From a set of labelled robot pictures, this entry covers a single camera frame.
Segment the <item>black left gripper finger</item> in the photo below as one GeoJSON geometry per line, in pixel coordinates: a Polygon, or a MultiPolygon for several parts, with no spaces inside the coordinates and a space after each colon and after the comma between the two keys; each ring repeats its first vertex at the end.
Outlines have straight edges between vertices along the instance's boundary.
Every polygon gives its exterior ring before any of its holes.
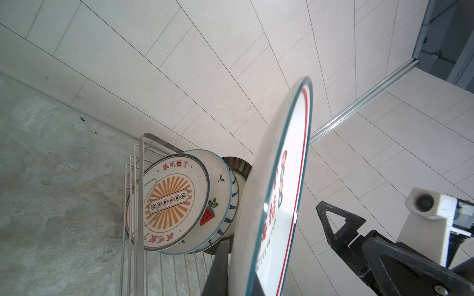
{"type": "Polygon", "coordinates": [[[229,282],[228,255],[230,250],[229,240],[220,242],[216,249],[214,262],[211,266],[202,296],[227,296],[229,282]]]}

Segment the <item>white plate orange sunburst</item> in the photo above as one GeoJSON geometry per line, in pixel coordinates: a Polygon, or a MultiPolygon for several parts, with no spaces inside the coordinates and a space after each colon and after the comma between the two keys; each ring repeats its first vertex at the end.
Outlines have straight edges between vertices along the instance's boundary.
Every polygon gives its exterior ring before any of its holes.
{"type": "Polygon", "coordinates": [[[202,161],[174,154],[152,164],[143,174],[145,250],[162,251],[177,245],[196,228],[205,211],[211,184],[202,161]]]}

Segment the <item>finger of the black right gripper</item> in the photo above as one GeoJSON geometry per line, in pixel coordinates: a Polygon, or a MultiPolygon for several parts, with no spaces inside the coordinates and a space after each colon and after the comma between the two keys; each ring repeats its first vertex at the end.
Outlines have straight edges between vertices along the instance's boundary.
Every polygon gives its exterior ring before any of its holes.
{"type": "Polygon", "coordinates": [[[381,291],[362,251],[362,245],[369,238],[375,238],[380,233],[372,230],[366,236],[360,235],[358,230],[366,223],[366,219],[327,202],[320,202],[316,211],[331,249],[366,286],[380,296],[381,291]],[[328,219],[329,213],[344,218],[344,225],[339,230],[332,229],[328,219]]]}
{"type": "Polygon", "coordinates": [[[453,269],[390,244],[369,238],[362,245],[369,287],[378,296],[472,296],[474,259],[453,269]]]}

